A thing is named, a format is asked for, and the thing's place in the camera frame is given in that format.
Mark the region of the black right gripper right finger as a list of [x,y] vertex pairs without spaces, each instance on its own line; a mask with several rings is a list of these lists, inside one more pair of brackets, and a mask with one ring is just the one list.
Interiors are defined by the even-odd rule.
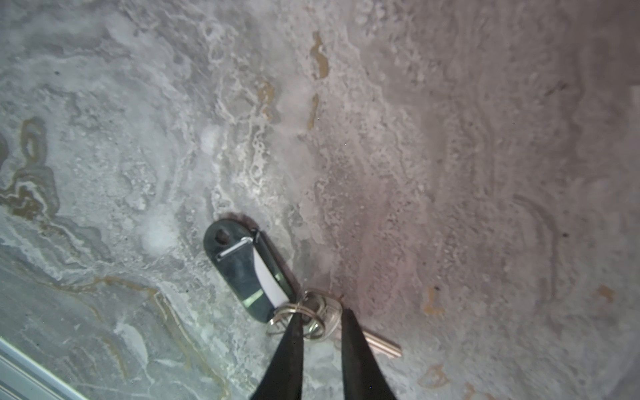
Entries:
[[341,325],[344,398],[396,400],[351,309],[343,310]]

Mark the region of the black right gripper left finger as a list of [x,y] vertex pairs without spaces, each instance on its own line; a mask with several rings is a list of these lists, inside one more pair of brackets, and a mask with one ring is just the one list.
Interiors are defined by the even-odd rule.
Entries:
[[295,314],[251,399],[300,400],[303,389],[303,347],[303,321],[300,314]]

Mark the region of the black key tag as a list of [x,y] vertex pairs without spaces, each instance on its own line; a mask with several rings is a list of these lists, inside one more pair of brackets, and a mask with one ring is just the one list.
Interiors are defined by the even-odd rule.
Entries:
[[248,314],[268,323],[296,293],[262,232],[229,218],[212,223],[203,238],[206,255]]

